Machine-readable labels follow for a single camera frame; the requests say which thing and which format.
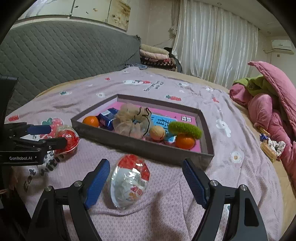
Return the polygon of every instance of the air conditioner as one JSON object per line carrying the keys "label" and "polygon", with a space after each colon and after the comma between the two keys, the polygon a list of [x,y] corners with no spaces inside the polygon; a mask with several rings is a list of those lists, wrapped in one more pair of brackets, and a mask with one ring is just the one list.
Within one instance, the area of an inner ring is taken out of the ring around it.
{"label": "air conditioner", "polygon": [[292,42],[287,39],[275,39],[271,41],[272,49],[264,51],[266,54],[271,52],[294,54]]}

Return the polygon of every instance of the headboard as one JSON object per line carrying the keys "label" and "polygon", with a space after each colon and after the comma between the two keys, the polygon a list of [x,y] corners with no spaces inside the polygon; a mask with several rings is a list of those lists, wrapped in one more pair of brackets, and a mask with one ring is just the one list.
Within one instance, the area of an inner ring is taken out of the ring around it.
{"label": "headboard", "polygon": [[19,77],[7,113],[70,80],[140,64],[141,39],[91,23],[43,21],[11,29],[0,45],[0,75]]}

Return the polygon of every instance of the green scrubber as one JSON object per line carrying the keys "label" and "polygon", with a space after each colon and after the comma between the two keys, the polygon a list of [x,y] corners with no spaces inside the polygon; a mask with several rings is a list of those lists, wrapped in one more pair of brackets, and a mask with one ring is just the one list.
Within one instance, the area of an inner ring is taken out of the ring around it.
{"label": "green scrubber", "polygon": [[178,121],[169,123],[168,131],[174,135],[186,134],[194,137],[195,139],[200,139],[202,137],[202,131],[197,126]]}

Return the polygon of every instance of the metal bolt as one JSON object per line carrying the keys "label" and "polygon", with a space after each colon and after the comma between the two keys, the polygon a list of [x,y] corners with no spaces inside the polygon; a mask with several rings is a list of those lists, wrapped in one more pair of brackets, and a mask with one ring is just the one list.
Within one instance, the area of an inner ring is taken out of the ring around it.
{"label": "metal bolt", "polygon": [[215,187],[218,186],[219,183],[216,180],[211,180],[210,184]]}
{"label": "metal bolt", "polygon": [[76,181],[74,182],[74,186],[80,187],[82,185],[82,181]]}
{"label": "metal bolt", "polygon": [[243,191],[246,191],[246,190],[248,190],[248,187],[247,187],[246,185],[241,185],[241,189],[242,189]]}
{"label": "metal bolt", "polygon": [[45,191],[49,192],[51,189],[52,189],[52,186],[47,186],[47,187],[45,188]]}

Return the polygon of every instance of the tangerine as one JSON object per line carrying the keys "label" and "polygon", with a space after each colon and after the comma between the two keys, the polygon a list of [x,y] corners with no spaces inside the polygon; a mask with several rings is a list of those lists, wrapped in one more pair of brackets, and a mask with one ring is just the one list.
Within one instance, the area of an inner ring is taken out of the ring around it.
{"label": "tangerine", "polygon": [[176,147],[190,150],[195,145],[195,139],[185,134],[179,134],[175,140]]}
{"label": "tangerine", "polygon": [[82,123],[90,126],[94,126],[94,127],[99,127],[99,120],[96,116],[85,117]]}

